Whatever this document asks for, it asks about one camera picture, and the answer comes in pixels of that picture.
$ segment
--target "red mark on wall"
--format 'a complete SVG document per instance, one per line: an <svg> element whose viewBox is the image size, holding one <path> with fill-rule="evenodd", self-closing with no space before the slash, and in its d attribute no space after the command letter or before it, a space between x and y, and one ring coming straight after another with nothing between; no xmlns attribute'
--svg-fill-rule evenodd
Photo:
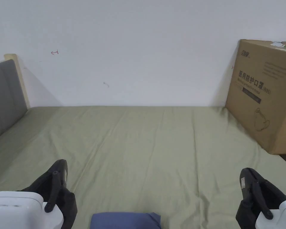
<svg viewBox="0 0 286 229"><path fill-rule="evenodd" d="M54 55L54 53L57 53L57 54L58 54L58 50L57 50L56 52L53 52L53 51L51 52L52 55Z"/></svg>

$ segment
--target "blue cloth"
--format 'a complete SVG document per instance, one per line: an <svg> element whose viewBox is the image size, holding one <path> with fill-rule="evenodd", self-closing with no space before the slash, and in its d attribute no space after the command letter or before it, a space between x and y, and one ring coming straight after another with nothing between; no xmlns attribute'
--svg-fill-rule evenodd
<svg viewBox="0 0 286 229"><path fill-rule="evenodd" d="M90 229L161 229L156 213L105 212L94 214Z"/></svg>

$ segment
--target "brown cardboard box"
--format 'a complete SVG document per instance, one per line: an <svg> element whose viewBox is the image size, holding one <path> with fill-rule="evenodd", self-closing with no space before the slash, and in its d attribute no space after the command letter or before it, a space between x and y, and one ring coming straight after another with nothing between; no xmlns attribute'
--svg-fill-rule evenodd
<svg viewBox="0 0 286 229"><path fill-rule="evenodd" d="M286 154L286 42L240 40L226 107L268 153Z"/></svg>

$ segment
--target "white wall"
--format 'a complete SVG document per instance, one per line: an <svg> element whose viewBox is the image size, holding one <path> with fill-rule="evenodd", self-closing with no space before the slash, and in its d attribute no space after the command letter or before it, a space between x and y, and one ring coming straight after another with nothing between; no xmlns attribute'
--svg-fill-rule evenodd
<svg viewBox="0 0 286 229"><path fill-rule="evenodd" d="M0 61L31 106L222 105L237 41L286 40L282 2L0 0Z"/></svg>

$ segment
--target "green bed sheet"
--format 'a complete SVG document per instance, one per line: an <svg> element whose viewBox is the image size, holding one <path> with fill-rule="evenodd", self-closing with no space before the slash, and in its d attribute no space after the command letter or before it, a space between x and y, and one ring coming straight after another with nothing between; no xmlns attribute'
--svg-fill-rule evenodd
<svg viewBox="0 0 286 229"><path fill-rule="evenodd" d="M252 167L286 194L286 162L221 107L37 107L0 137L0 191L56 160L89 228L99 212L155 212L163 228L239 228L239 176Z"/></svg>

